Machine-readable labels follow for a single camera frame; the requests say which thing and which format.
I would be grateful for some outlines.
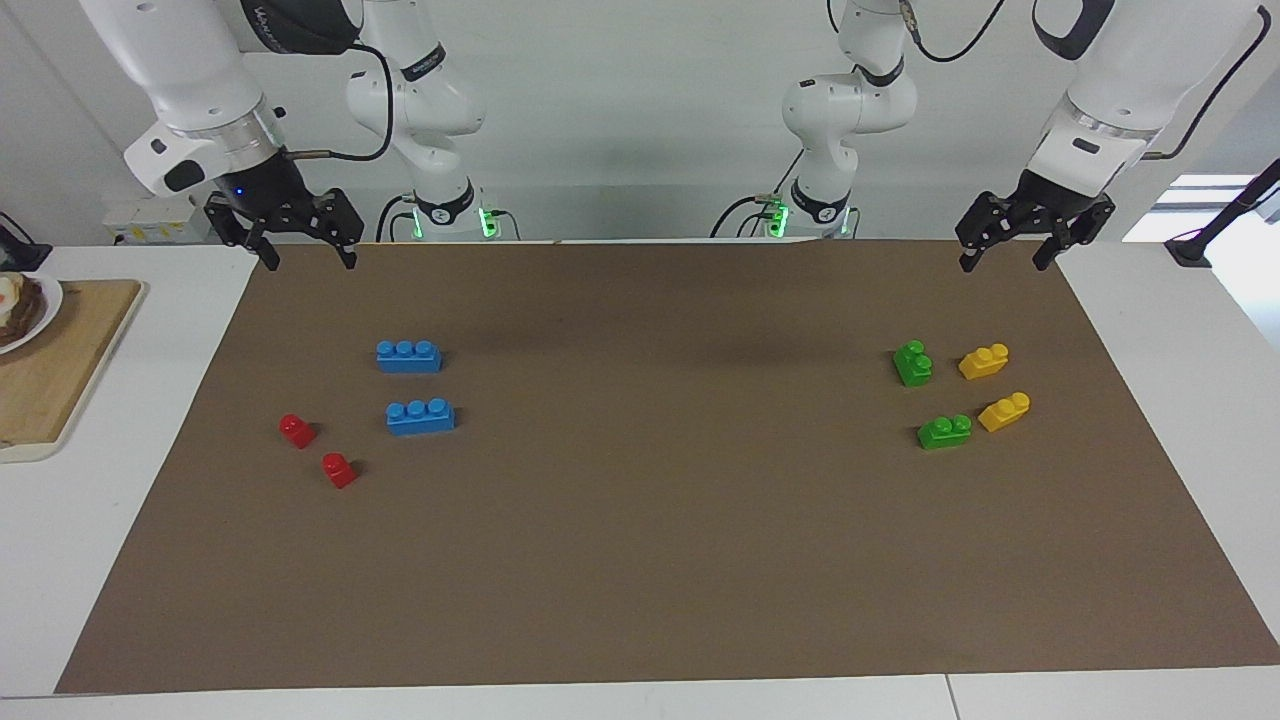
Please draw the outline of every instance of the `wooden cutting board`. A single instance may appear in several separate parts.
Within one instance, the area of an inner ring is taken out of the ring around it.
[[[23,347],[0,355],[0,462],[56,452],[142,299],[138,281],[63,284],[54,322]]]

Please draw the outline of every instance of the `toy block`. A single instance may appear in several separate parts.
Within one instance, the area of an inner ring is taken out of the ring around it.
[[[378,368],[384,373],[439,373],[443,361],[440,348],[425,340],[378,343]]]
[[[924,343],[918,340],[897,348],[893,365],[906,387],[920,387],[933,377],[933,360],[924,354]]]
[[[979,347],[960,361],[960,374],[966,380],[975,380],[995,375],[1009,364],[1009,347],[996,343],[991,347]]]
[[[916,433],[920,438],[920,447],[924,450],[938,450],[942,447],[956,447],[969,441],[973,436],[973,420],[968,415],[956,415],[950,420],[938,418]]]
[[[324,466],[324,474],[329,475],[329,482],[332,482],[333,487],[338,489],[356,482],[356,478],[358,477],[356,475],[356,470],[351,468],[351,464],[347,462],[347,459],[343,457],[340,452],[330,452],[329,455],[325,455],[321,460],[321,465]]]
[[[408,405],[387,406],[387,429],[396,437],[444,433],[454,425],[453,406],[436,397],[430,402],[415,400]]]
[[[1032,398],[1025,392],[1015,392],[983,410],[982,415],[978,415],[978,421],[987,428],[988,433],[993,433],[1012,425],[1030,409]]]
[[[298,450],[311,445],[311,441],[316,438],[315,429],[297,415],[280,418],[280,434]]]

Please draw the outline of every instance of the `tabletop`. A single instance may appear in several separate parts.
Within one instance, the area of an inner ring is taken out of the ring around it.
[[[1160,246],[1101,243],[1064,273],[1272,634],[1280,634],[1277,355],[1208,272]],[[61,279],[134,277],[148,295],[67,446],[0,466],[0,717],[1274,717],[1280,667],[733,683],[52,692],[248,282],[221,247],[59,249]],[[1010,297],[1009,302],[1016,302]]]

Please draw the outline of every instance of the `green led indicator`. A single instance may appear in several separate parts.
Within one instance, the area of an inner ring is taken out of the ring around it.
[[[769,237],[782,237],[787,233],[787,219],[791,218],[791,209],[778,205],[769,219]]]
[[[484,232],[485,240],[498,237],[498,220],[494,219],[493,213],[480,208],[480,229]]]

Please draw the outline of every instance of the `red lego brick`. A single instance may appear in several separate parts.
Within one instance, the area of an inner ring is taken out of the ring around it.
[[[333,480],[333,486],[338,489],[356,482],[356,478],[358,477],[340,452],[330,452],[324,456],[324,474],[329,475],[329,479]]]
[[[311,425],[302,421],[302,418],[297,415],[285,415],[280,418],[280,434],[284,439],[293,443],[293,447],[302,450],[303,447],[311,445],[311,441],[316,438],[315,429]]]

